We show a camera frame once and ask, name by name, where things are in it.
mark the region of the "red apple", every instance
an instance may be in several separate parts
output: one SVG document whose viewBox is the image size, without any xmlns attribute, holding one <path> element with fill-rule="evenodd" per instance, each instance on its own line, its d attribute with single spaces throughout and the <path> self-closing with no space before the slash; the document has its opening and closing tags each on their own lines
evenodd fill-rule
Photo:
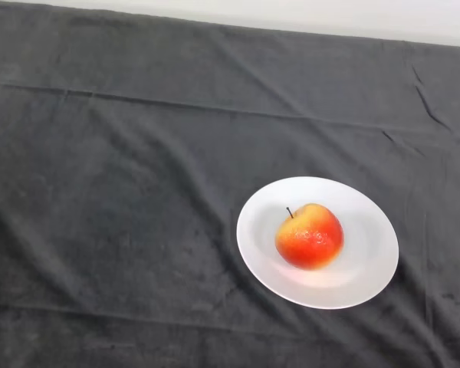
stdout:
<svg viewBox="0 0 460 368">
<path fill-rule="evenodd" d="M 343 248 L 343 228 L 331 211 L 311 203 L 283 222 L 275 241 L 276 249 L 287 262 L 310 270 L 337 257 Z"/>
</svg>

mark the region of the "plate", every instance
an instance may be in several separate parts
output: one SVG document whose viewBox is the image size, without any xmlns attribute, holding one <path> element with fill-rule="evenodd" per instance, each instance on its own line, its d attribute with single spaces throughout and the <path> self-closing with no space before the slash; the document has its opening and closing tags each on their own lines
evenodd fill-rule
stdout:
<svg viewBox="0 0 460 368">
<path fill-rule="evenodd" d="M 287 263 L 274 245 L 281 223 L 307 203 L 326 206 L 343 227 L 344 246 L 324 268 L 304 271 Z M 320 309 L 368 301 L 392 279 L 399 245 L 389 219 L 371 199 L 340 182 L 314 177 L 278 180 L 259 189 L 237 222 L 241 256 L 254 276 L 289 301 Z"/>
</svg>

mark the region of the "tablecloth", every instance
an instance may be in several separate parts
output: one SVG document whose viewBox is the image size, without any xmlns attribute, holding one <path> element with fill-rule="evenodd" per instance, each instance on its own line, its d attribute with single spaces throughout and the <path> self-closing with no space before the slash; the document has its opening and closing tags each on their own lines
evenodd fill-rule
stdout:
<svg viewBox="0 0 460 368">
<path fill-rule="evenodd" d="M 290 176 L 399 239 L 371 301 L 259 283 Z M 460 48 L 0 3 L 0 367 L 460 367 Z"/>
</svg>

